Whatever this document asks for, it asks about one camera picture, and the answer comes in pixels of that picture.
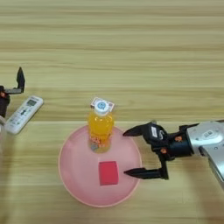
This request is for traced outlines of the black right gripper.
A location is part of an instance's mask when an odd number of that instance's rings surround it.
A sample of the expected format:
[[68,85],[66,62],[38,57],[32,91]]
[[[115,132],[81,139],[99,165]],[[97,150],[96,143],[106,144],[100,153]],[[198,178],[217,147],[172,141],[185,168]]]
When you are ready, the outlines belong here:
[[[148,128],[148,124],[137,125],[126,130],[123,135],[125,137],[145,136],[149,132]],[[178,132],[167,133],[162,126],[153,125],[151,149],[157,154],[161,167],[149,170],[144,167],[133,168],[124,173],[137,179],[167,180],[169,175],[166,162],[175,158],[190,157],[193,154],[186,134],[188,128],[191,128],[191,125],[182,125],[178,128]]]

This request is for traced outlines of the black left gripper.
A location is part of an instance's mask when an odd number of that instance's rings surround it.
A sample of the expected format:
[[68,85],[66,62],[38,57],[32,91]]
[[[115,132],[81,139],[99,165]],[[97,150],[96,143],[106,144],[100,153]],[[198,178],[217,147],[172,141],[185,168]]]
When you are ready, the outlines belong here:
[[17,87],[5,89],[0,86],[0,116],[5,117],[7,107],[10,103],[10,95],[22,94],[25,90],[25,76],[22,67],[17,71]]

